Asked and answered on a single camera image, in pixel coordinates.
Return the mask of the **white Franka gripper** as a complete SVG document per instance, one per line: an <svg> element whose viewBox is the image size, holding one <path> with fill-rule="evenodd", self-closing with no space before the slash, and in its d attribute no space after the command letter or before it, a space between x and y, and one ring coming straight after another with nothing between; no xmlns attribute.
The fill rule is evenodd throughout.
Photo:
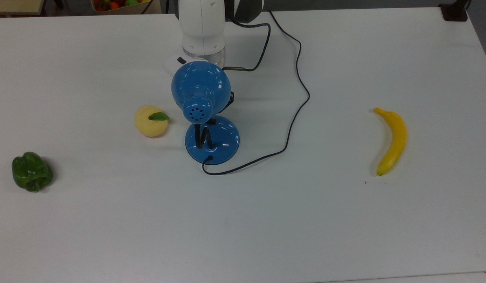
<svg viewBox="0 0 486 283"><path fill-rule="evenodd" d="M215 105L230 105L234 92L227 74L218 65L174 54L164 65L172 76L171 92L178 105L191 96L206 96Z"/></svg>

